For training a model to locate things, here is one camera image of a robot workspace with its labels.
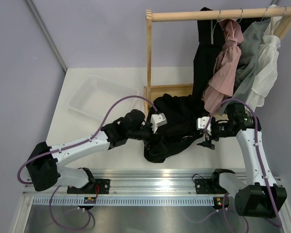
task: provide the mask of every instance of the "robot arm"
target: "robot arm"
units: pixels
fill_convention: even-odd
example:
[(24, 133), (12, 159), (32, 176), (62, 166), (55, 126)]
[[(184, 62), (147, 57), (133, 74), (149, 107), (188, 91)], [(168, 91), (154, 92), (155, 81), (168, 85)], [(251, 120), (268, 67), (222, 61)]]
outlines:
[[(243, 160), (247, 174), (247, 184), (237, 178), (235, 173), (227, 169), (216, 169), (211, 177), (214, 187), (225, 189), (234, 199), (235, 208), (240, 216), (275, 217), (270, 196), (266, 187), (265, 177), (262, 173), (259, 157), (255, 145), (255, 122), (248, 116), (242, 104), (234, 103), (227, 107), (228, 120), (215, 121), (212, 119), (211, 126), (207, 127), (206, 140), (200, 145), (214, 149), (212, 140), (218, 141), (222, 137), (236, 137), (241, 147)], [(199, 118), (198, 129), (205, 129), (209, 117)], [(258, 142), (260, 157), (267, 173), (267, 179), (275, 200), (277, 209), (280, 210), (287, 198), (286, 189), (278, 187), (277, 182), (270, 172), (266, 160), (261, 126), (258, 121)]]
[(167, 123), (164, 114), (152, 115), (151, 122), (145, 125), (142, 124), (144, 119), (144, 113), (134, 109), (125, 117), (102, 127), (94, 138), (92, 134), (73, 142), (51, 147), (46, 142), (39, 143), (29, 159), (45, 152), (54, 152), (27, 165), (35, 190), (44, 191), (54, 185), (67, 185), (88, 193), (95, 184), (95, 178), (90, 170), (65, 166), (89, 154), (124, 145), (129, 138), (148, 141), (159, 126)]

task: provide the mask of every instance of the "black garment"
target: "black garment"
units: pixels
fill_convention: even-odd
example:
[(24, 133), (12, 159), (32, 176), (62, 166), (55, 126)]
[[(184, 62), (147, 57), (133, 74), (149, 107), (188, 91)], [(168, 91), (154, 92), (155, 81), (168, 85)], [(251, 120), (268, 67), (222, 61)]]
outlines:
[[(148, 161), (162, 163), (167, 157), (184, 151), (196, 139), (203, 136), (196, 129), (196, 120), (198, 117), (205, 116), (207, 112), (203, 102), (199, 103), (200, 105), (196, 106), (196, 103), (192, 102), (191, 95), (171, 97), (164, 94), (154, 100), (158, 110), (165, 114), (167, 124), (158, 128), (157, 135), (150, 142), (145, 142), (144, 157)], [(151, 115), (154, 113), (154, 109), (150, 108), (147, 122), (151, 120)]]
[[(201, 11), (211, 11), (204, 7)], [(216, 20), (212, 21), (212, 26), (216, 24)], [(203, 92), (207, 87), (208, 81), (213, 76), (213, 68), (219, 53), (222, 51), (222, 46), (225, 43), (225, 38), (221, 26), (216, 24), (213, 33), (213, 45), (211, 44), (211, 20), (199, 20), (198, 40), (199, 46), (193, 61), (194, 65), (194, 84), (192, 97), (193, 101), (199, 102), (202, 99)]]

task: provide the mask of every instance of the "gray shirt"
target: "gray shirt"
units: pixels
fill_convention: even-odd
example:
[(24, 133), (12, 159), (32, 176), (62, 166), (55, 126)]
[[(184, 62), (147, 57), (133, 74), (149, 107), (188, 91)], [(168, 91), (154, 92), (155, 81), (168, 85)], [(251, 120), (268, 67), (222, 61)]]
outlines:
[[(259, 46), (270, 21), (268, 19), (262, 22), (253, 22), (243, 33), (244, 41), (239, 45), (242, 55), (236, 70), (234, 95), (232, 96), (234, 99), (245, 102), (249, 96), (254, 77), (259, 67)], [(228, 104), (223, 105), (219, 110), (219, 115), (224, 113)]]

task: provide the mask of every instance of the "plastic tray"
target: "plastic tray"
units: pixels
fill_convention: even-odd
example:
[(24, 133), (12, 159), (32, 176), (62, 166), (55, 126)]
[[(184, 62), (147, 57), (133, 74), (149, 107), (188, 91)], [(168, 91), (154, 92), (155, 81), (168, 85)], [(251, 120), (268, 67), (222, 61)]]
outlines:
[[(90, 75), (73, 93), (68, 101), (68, 107), (86, 116), (103, 120), (107, 111), (116, 101), (126, 96), (138, 94), (136, 89), (100, 76)], [(117, 104), (109, 114), (107, 122), (125, 116), (133, 109), (135, 103), (136, 98), (131, 98)]]

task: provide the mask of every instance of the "lavender wall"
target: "lavender wall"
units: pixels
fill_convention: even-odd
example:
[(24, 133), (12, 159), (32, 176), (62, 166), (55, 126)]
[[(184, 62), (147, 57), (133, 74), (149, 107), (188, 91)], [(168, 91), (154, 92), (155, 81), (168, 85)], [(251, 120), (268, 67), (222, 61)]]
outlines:
[(64, 73), (21, 0), (0, 0), (0, 233), (13, 226), (16, 173), (45, 140)]
[(282, 41), (277, 69), (277, 81), (257, 114), (271, 170), (281, 177), (291, 207), (291, 30)]
[[(68, 67), (145, 67), (152, 12), (266, 7), (270, 0), (34, 0)], [(153, 66), (192, 66), (197, 23), (153, 24)]]

